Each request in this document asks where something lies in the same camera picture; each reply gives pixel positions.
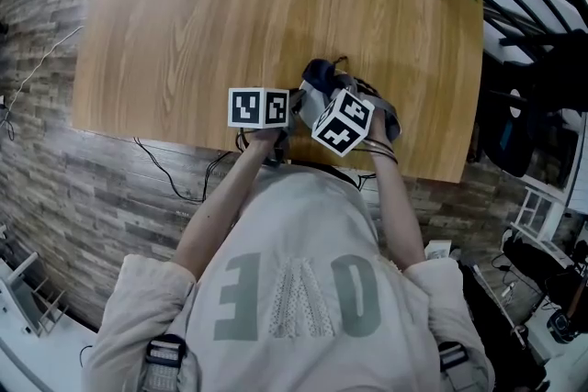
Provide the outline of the person's right hand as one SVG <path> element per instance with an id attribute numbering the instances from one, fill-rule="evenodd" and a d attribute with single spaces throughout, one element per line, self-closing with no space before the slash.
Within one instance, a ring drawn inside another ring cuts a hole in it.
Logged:
<path id="1" fill-rule="evenodd" d="M 391 142 L 387 136 L 387 128 L 385 122 L 385 112 L 381 108 L 375 108 L 370 124 L 368 137 L 372 140 L 383 143 L 386 146 L 391 146 Z"/>

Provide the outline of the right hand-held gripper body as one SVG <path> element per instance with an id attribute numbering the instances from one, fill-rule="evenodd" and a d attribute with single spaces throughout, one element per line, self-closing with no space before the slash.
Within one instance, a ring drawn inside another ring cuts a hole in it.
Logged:
<path id="1" fill-rule="evenodd" d="M 376 108 L 367 83 L 355 77 L 342 80 L 330 98 L 311 86 L 311 137 L 340 157 L 368 136 Z"/>

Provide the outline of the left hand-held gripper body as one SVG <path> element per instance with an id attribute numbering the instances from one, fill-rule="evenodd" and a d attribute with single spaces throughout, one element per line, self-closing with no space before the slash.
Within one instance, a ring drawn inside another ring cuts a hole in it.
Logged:
<path id="1" fill-rule="evenodd" d="M 278 129 L 280 131 L 273 150 L 266 157 L 265 165 L 279 166 L 285 160 L 283 142 L 288 138 L 292 116 L 288 89 L 267 87 L 230 88 L 228 98 L 228 126 L 238 130 L 236 146 L 244 151 L 247 136 L 255 131 Z"/>

